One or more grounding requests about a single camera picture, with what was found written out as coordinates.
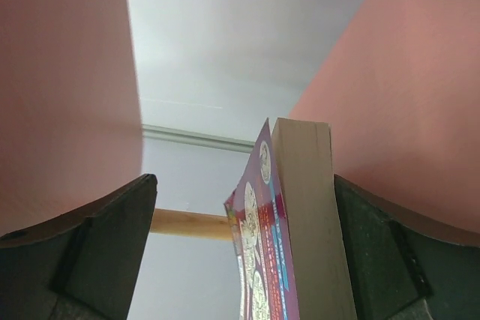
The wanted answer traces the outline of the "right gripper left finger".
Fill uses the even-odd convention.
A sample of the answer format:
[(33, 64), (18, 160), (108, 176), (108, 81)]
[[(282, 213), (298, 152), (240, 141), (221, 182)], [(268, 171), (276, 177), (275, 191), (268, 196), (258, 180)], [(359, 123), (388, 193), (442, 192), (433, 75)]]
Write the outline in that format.
[(126, 319), (157, 196), (145, 174), (1, 237), (2, 319)]

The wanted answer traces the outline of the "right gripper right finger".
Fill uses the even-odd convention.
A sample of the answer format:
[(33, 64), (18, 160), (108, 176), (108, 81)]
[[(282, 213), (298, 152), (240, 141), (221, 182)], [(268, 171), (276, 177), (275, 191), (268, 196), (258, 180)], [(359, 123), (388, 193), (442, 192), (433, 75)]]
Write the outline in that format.
[(479, 234), (334, 177), (359, 319), (478, 319)]

